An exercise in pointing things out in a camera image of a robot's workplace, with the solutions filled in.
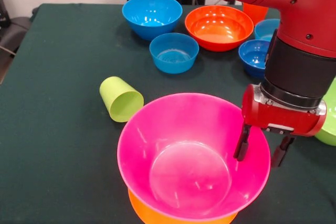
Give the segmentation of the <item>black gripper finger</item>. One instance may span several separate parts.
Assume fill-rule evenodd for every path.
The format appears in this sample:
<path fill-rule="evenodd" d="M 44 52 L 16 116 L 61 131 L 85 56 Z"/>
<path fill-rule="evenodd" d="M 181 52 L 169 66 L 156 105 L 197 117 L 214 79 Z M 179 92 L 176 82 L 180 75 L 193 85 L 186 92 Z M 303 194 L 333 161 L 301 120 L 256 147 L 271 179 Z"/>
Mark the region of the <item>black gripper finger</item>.
<path fill-rule="evenodd" d="M 234 158 L 239 162 L 244 160 L 245 155 L 247 153 L 249 146 L 248 138 L 250 135 L 250 129 L 251 126 L 247 124 L 244 124 L 242 127 L 242 131 L 234 152 Z"/>
<path fill-rule="evenodd" d="M 281 143 L 276 147 L 272 157 L 271 157 L 271 167 L 276 168 L 281 166 L 286 153 L 290 147 L 290 145 L 295 141 L 294 136 L 285 136 Z"/>

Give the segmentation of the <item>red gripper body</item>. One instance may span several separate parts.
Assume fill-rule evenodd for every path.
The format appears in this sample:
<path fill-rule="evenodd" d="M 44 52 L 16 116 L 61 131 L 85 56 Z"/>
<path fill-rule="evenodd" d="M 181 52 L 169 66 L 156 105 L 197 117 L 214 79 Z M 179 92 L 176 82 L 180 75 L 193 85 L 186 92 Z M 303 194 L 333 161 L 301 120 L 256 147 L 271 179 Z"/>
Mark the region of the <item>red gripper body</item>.
<path fill-rule="evenodd" d="M 276 128 L 292 135 L 313 136 L 322 128 L 327 105 L 321 101 L 316 109 L 288 108 L 267 98 L 260 85 L 249 84 L 242 100 L 244 123 L 261 129 Z"/>

